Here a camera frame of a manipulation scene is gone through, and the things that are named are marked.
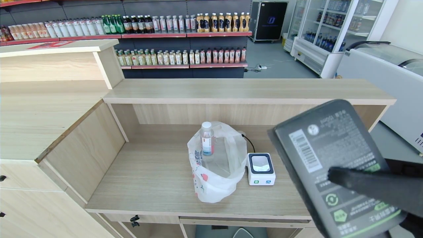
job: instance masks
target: plastic bag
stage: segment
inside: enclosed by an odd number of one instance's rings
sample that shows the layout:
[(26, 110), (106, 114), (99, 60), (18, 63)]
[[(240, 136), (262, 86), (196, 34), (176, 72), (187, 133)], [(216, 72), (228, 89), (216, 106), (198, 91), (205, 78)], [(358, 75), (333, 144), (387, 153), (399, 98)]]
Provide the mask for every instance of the plastic bag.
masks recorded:
[(188, 142), (195, 194), (202, 202), (215, 203), (231, 195), (242, 179), (247, 163), (247, 143), (242, 135), (222, 122), (211, 122), (214, 153), (204, 156), (200, 130)]

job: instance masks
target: water bottle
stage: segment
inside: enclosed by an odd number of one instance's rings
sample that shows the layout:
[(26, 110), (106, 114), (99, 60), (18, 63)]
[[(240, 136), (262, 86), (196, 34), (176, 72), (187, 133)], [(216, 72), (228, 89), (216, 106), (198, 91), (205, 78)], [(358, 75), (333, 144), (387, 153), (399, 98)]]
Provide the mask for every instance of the water bottle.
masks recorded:
[(214, 153), (214, 131), (210, 122), (203, 122), (200, 130), (201, 145), (204, 156), (210, 156)]

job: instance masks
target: white wall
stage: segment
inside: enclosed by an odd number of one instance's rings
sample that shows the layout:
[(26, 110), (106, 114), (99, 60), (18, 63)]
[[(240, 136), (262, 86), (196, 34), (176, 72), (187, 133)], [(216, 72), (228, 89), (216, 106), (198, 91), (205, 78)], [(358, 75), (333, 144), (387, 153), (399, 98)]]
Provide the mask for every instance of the white wall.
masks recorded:
[(399, 0), (381, 41), (423, 54), (423, 0)]

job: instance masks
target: glass door refrigerator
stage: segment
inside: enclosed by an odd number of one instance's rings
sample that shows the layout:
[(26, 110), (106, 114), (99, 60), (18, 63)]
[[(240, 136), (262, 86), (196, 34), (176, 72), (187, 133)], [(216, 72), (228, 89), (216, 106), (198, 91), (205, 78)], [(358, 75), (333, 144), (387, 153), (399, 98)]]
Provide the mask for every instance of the glass door refrigerator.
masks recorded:
[(345, 48), (378, 41), (398, 0), (309, 0), (291, 55), (321, 78), (333, 78)]
[(288, 38), (285, 40), (284, 50), (291, 52), (294, 37), (298, 36), (301, 20), (307, 6), (307, 0), (297, 0), (288, 29)]

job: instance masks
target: refrigerator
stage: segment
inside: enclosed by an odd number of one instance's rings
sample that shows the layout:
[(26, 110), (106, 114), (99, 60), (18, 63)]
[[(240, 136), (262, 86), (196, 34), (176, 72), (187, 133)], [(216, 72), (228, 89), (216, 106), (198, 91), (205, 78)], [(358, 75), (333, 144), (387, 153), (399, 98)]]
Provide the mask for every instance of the refrigerator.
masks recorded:
[(290, 54), (321, 78), (333, 78), (346, 46), (380, 40), (397, 3), (398, 0), (307, 0)]
[(358, 42), (346, 49), (337, 75), (364, 78), (396, 98), (380, 121), (423, 154), (423, 55), (389, 42)]

